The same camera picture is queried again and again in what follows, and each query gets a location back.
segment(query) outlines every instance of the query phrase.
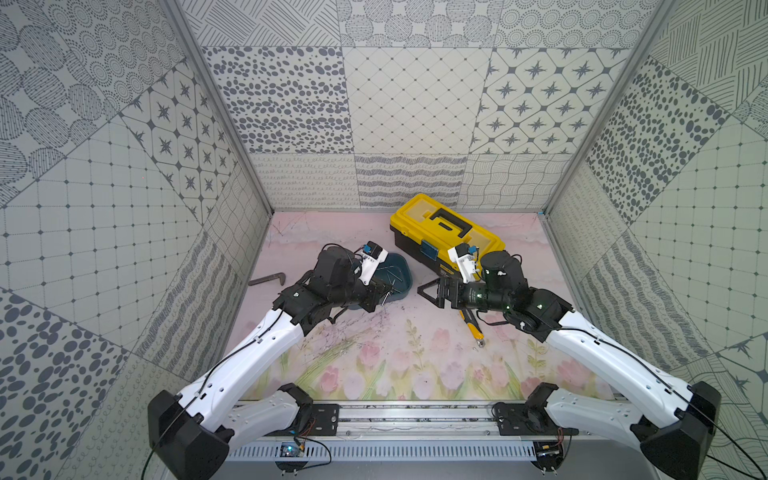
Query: black cable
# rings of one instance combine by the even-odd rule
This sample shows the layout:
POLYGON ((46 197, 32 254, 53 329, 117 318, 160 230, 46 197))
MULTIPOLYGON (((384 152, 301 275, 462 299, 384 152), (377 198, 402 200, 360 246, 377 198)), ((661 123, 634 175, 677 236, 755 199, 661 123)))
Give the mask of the black cable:
POLYGON ((738 468, 728 465, 726 462, 723 462, 722 460, 718 460, 717 458, 714 458, 712 455, 707 455, 707 458, 713 459, 715 462, 720 463, 721 465, 725 465, 726 467, 730 468, 731 470, 735 470, 739 472, 741 475, 744 475, 745 477, 754 478, 755 480, 763 480, 765 477, 760 478, 756 477, 754 475, 750 475, 749 473, 746 473, 744 470, 739 470, 738 468))
POLYGON ((563 454, 563 461, 560 462, 560 466, 562 466, 565 463, 565 459, 568 457, 568 452, 571 451, 571 443, 573 443, 573 441, 574 441, 574 436, 573 435, 569 435, 568 436, 568 448, 565 449, 565 453, 563 454))
POLYGON ((273 326, 275 326, 275 324, 277 323, 277 320, 279 320, 281 316, 283 316, 283 310, 282 310, 282 308, 280 309, 280 314, 278 314, 278 316, 277 316, 277 318, 275 319, 275 321, 274 321, 274 322, 272 322, 272 325, 268 326, 268 327, 266 328, 266 330, 264 330, 264 331, 263 331, 261 334, 259 334, 259 336, 258 336, 258 337, 256 337, 255 339, 253 339, 253 340, 251 340, 250 342, 246 343, 245 345, 241 346, 239 349, 235 350, 234 352, 230 353, 229 355, 227 355, 227 356, 225 356, 224 358, 222 358, 221 360, 219 360, 219 362, 218 362, 216 365, 214 365, 214 367, 213 367, 212 369, 210 369, 210 370, 208 371, 208 375, 206 375, 206 376, 205 376, 205 380, 203 381, 203 385, 201 385, 201 386, 200 386, 200 389, 199 389, 199 390, 197 390, 197 394, 196 394, 194 397, 192 397, 192 400, 190 400, 190 402, 189 402, 189 403, 188 403, 188 404, 187 404, 187 405, 186 405, 184 408, 182 408, 180 412, 178 412, 178 413, 176 414, 176 416, 174 417, 174 419, 173 419, 173 420, 171 420, 171 421, 170 421, 170 423, 168 424, 168 427, 166 427, 166 429, 165 429, 165 430, 164 430, 164 431, 163 431, 163 432, 160 434, 160 436, 159 436, 159 437, 157 437, 157 444, 156 444, 156 445, 155 445, 155 446, 154 446, 154 447, 153 447, 153 448, 150 450, 150 452, 149 452, 149 456, 147 457, 147 461, 146 461, 146 462, 144 462, 144 469, 142 469, 142 470, 141 470, 141 480, 144 480, 144 475, 147 473, 147 467, 149 466, 149 461, 152 459, 152 455, 154 454, 154 450, 155 450, 157 447, 159 447, 159 446, 160 446, 160 444, 163 442, 163 437, 165 436, 165 434, 166 434, 166 433, 168 433, 168 430, 170 430, 170 428, 171 428, 171 427, 174 425, 174 423, 175 423, 175 422, 176 422, 176 421, 179 419, 179 417, 181 416, 181 414, 182 414, 182 413, 184 413, 184 412, 186 412, 186 411, 187 411, 187 409, 190 407, 190 405, 192 405, 192 402, 194 402, 195 400, 197 400, 197 396, 198 396, 198 395, 200 395, 200 393, 201 393, 201 392, 203 391, 203 389, 205 388, 205 385, 208 383, 208 379, 209 379, 209 378, 210 378, 210 376, 211 376, 211 375, 214 373, 214 370, 215 370, 216 368, 218 368, 218 367, 219 367, 219 366, 220 366, 222 363, 226 362, 226 361, 227 361, 229 358, 231 358, 231 357, 232 357, 232 356, 233 356, 235 353, 238 353, 239 351, 243 350, 244 348, 246 348, 246 347, 248 347, 248 346, 251 346, 251 345, 253 345, 253 344, 254 344, 255 342, 257 342, 257 341, 258 341, 258 340, 259 340, 261 337, 263 337, 264 335, 266 335, 266 333, 267 333, 267 332, 269 332, 269 331, 272 329, 272 327, 273 327, 273 326))
POLYGON ((349 310, 348 306, 345 306, 344 308, 342 308, 340 312, 338 312, 336 315, 333 316, 333 322, 335 322, 341 316, 341 314, 346 312, 347 310, 349 310))
MULTIPOLYGON (((323 250, 325 250, 325 249, 326 249, 326 247, 328 247, 328 246, 331 246, 331 247, 338 247, 338 248, 340 248, 340 249, 344 250, 344 253, 346 253, 346 257, 347 257, 347 258, 349 258, 349 265, 350 265, 350 266, 352 266, 352 264, 353 264, 354 262, 352 261, 352 257, 349 255, 349 250, 347 250, 346 248, 342 247, 342 246, 341 246, 341 245, 339 245, 338 243, 326 243, 325 245, 323 245, 323 248, 321 248, 321 249, 320 249, 320 251, 322 252, 322 251, 323 251, 323 250)), ((357 253, 357 252, 358 252, 358 251, 360 251, 361 249, 362 249, 362 247, 360 247, 359 249, 355 250, 355 253, 357 253)))
POLYGON ((510 322, 507 322, 507 321, 488 323, 485 320, 483 320, 482 318, 480 318, 480 310, 475 310, 475 316, 477 317, 478 320, 480 320, 481 322, 483 322, 487 326, 511 325, 510 322))
POLYGON ((197 400, 197 397, 196 396, 192 397, 192 400, 190 400, 190 402, 184 408, 182 408, 180 412, 176 414, 174 419, 171 420, 170 423, 168 424, 168 427, 166 427, 165 430, 163 430, 163 432, 160 434, 160 436, 157 437, 157 444, 150 449, 149 456, 147 457, 147 461, 144 462, 144 468, 141 469, 141 480, 144 480, 144 476, 147 474, 147 467, 149 466, 149 461, 152 459, 152 455, 154 455, 154 450, 160 446, 160 443, 162 442, 165 434, 168 433, 168 430, 170 430, 170 428, 174 425, 174 423, 176 423, 176 421, 179 419, 181 414, 186 412, 187 409, 190 407, 190 405, 192 405, 192 402, 194 402, 195 400, 197 400))
MULTIPOLYGON (((520 329, 520 330, 522 330, 523 332, 525 332, 525 333, 528 333, 528 334, 531 334, 531 333, 532 333, 532 332, 529 332, 529 331, 527 331, 527 330, 525 330, 525 329, 520 329)), ((755 465, 755 468, 757 468, 757 470, 760 472, 760 474, 761 474, 763 477, 762 477, 762 478, 759 478, 759 477, 755 477, 755 476, 752 476, 752 475, 750 475, 750 474, 747 474, 747 473, 745 473, 745 472, 742 472, 742 471, 741 471, 741 470, 739 470, 738 468, 736 468, 736 467, 734 467, 734 466, 732 466, 732 465, 729 465, 729 464, 727 464, 726 462, 723 462, 723 461, 721 461, 721 460, 718 460, 717 458, 714 458, 714 457, 713 457, 713 456, 711 456, 711 455, 707 455, 707 457, 709 457, 709 458, 711 458, 711 459, 713 459, 713 460, 717 461, 718 463, 720 463, 720 464, 722 464, 722 465, 725 465, 725 466, 726 466, 726 467, 728 467, 728 468, 731 468, 732 470, 734 470, 734 471, 736 471, 736 472, 739 472, 739 473, 743 473, 744 475, 747 475, 747 476, 748 476, 748 477, 750 477, 750 478, 756 478, 757 480, 766 480, 766 474, 765 474, 765 472, 763 472, 763 469, 762 469, 762 468, 761 468, 761 467, 760 467, 760 466, 757 464, 757 462, 755 462, 755 459, 754 459, 754 458, 752 458, 752 456, 751 456, 749 453, 747 453, 747 452, 746 452, 746 451, 745 451, 745 450, 744 450, 744 449, 741 447, 741 445, 739 445, 739 444, 736 442, 736 440, 734 440, 734 439, 733 439, 733 437, 731 437, 730 435, 728 435, 728 432, 726 432, 726 431, 725 431, 725 429, 723 429, 723 428, 722 428, 722 427, 720 427, 718 424, 716 424, 714 420, 712 420, 711 418, 709 418, 709 416, 707 416, 706 414, 704 414, 704 412, 702 412, 701 410, 699 410, 699 409, 698 409, 698 407, 696 407, 696 406, 695 406, 693 403, 691 403, 691 402, 689 402, 688 400, 686 400, 686 399, 685 399, 685 397, 683 397, 683 396, 682 396, 680 393, 678 393, 678 392, 677 392, 677 390, 673 389, 673 388, 672 388, 672 386, 671 386, 669 383, 666 383, 666 382, 665 382, 665 381, 664 381, 664 380, 663 380, 661 377, 659 377, 659 375, 657 375, 657 374, 656 374, 656 372, 654 372, 654 371, 653 371, 651 368, 649 368, 649 367, 648 367, 648 366, 647 366, 645 363, 641 362, 641 361, 640 361, 640 359, 639 359, 637 356, 635 356, 635 355, 634 355, 632 352, 629 352, 628 350, 626 350, 626 349, 624 349, 624 348, 622 348, 622 347, 620 347, 620 346, 618 346, 618 345, 614 345, 613 343, 609 343, 609 342, 606 342, 606 341, 604 341, 604 340, 602 340, 602 339, 599 339, 599 338, 598 338, 596 335, 593 335, 592 333, 589 333, 587 330, 584 330, 584 329, 578 329, 578 328, 573 328, 573 327, 560 327, 560 328, 556 328, 556 329, 547 329, 547 330, 541 330, 540 332, 542 332, 542 333, 543 333, 543 332, 553 332, 553 331, 555 331, 555 330, 571 330, 571 331, 575 331, 575 332, 582 332, 582 333, 586 333, 588 336, 592 337, 593 339, 595 339, 595 340, 596 340, 596 341, 598 341, 599 343, 603 343, 604 345, 612 346, 613 348, 615 348, 615 349, 619 350, 620 352, 623 352, 624 354, 628 355, 630 358, 632 358, 632 359, 633 359, 633 360, 635 360, 636 362, 640 363, 640 364, 643 366, 643 368, 645 368, 645 369, 646 369, 646 370, 647 370, 647 371, 648 371, 648 372, 649 372, 649 373, 650 373, 652 376, 654 376, 654 377, 656 378, 656 380, 658 380, 660 383, 662 383, 664 386, 666 386, 666 387, 667 387, 667 391, 668 391, 668 392, 672 392, 672 393, 674 393, 675 395, 677 395, 677 397, 679 397, 679 398, 680 398, 680 400, 683 400, 683 401, 684 401, 686 404, 688 404, 689 406, 693 407, 693 408, 694 408, 694 409, 695 409, 697 412, 699 412, 699 414, 700 414, 700 415, 701 415, 701 416, 702 416, 702 417, 703 417, 705 420, 707 420, 709 423, 711 423, 711 424, 712 424, 712 426, 714 426, 716 429, 720 430, 720 431, 723 433, 723 435, 725 435, 725 436, 726 436, 726 438, 728 438, 728 440, 730 440, 730 442, 731 442, 731 443, 733 443, 733 446, 735 446, 737 449, 739 449, 739 451, 740 451, 740 452, 742 452, 742 453, 744 454, 744 456, 746 456, 746 457, 747 457, 747 458, 750 460, 750 462, 752 462, 752 465, 755 465)))
POLYGON ((315 443, 319 443, 320 445, 322 445, 322 446, 323 446, 323 448, 326 450, 326 452, 328 452, 328 462, 325 462, 325 463, 319 463, 319 464, 317 464, 317 465, 312 465, 312 466, 310 466, 310 467, 305 467, 305 468, 302 468, 302 470, 309 470, 310 468, 315 468, 315 467, 324 467, 324 466, 326 466, 326 465, 330 465, 330 463, 333 461, 333 457, 331 456, 331 450, 330 450, 330 449, 329 449, 329 448, 326 446, 326 444, 324 444, 324 443, 322 443, 322 442, 318 442, 317 440, 312 440, 312 439, 311 439, 311 438, 309 438, 309 437, 302 437, 302 436, 300 436, 300 435, 296 435, 295 437, 293 437, 293 439, 294 439, 294 440, 295 440, 295 439, 302 439, 302 440, 305 442, 305 444, 306 444, 306 442, 315 442, 315 443))

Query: yellow toolbox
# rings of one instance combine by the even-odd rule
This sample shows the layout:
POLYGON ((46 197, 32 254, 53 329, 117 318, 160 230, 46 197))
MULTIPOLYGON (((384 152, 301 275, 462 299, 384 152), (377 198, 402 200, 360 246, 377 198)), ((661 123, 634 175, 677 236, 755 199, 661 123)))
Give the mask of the yellow toolbox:
POLYGON ((448 258, 448 250, 460 243, 478 248, 478 258, 504 250, 504 242, 443 204, 418 194, 400 207, 389 220, 395 245, 443 276, 461 276, 448 258))

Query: screwdriver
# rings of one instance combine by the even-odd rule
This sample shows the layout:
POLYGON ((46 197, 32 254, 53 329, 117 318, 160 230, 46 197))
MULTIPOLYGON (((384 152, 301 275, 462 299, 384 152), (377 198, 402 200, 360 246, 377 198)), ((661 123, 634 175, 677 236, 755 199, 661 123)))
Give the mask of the screwdriver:
POLYGON ((480 325, 478 325, 475 314, 473 314, 472 311, 468 308, 462 308, 458 311, 458 314, 462 316, 462 320, 464 320, 464 323, 466 323, 467 327, 469 327, 469 332, 472 333, 473 337, 475 337, 475 341, 478 343, 478 346, 480 348, 484 347, 485 337, 480 331, 480 325))

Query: metal vent grille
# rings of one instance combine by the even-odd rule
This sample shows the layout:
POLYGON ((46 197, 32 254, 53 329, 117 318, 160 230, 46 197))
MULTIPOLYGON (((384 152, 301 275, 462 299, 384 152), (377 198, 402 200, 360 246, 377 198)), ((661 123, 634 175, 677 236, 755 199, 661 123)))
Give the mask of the metal vent grille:
MULTIPOLYGON (((281 441, 258 441, 240 447, 229 454, 231 462, 281 462, 281 441)), ((471 441, 423 441, 423 440, 349 440, 325 441, 333 455, 334 462, 371 462, 371 461, 482 461, 482 460, 534 460, 533 443, 522 440, 471 440, 471 441)), ((306 444, 306 455, 300 461, 327 461, 328 454, 319 445, 306 444)))

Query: toolbox lid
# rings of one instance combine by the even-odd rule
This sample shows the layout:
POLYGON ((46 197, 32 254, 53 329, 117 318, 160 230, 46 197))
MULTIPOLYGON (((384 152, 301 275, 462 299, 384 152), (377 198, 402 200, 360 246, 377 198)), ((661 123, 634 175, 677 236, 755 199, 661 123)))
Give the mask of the toolbox lid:
POLYGON ((460 243, 477 247, 480 258, 505 247, 493 233, 424 194, 400 207, 389 224, 416 243, 425 240, 437 248, 438 257, 450 265, 455 264, 448 258, 448 250, 460 243))

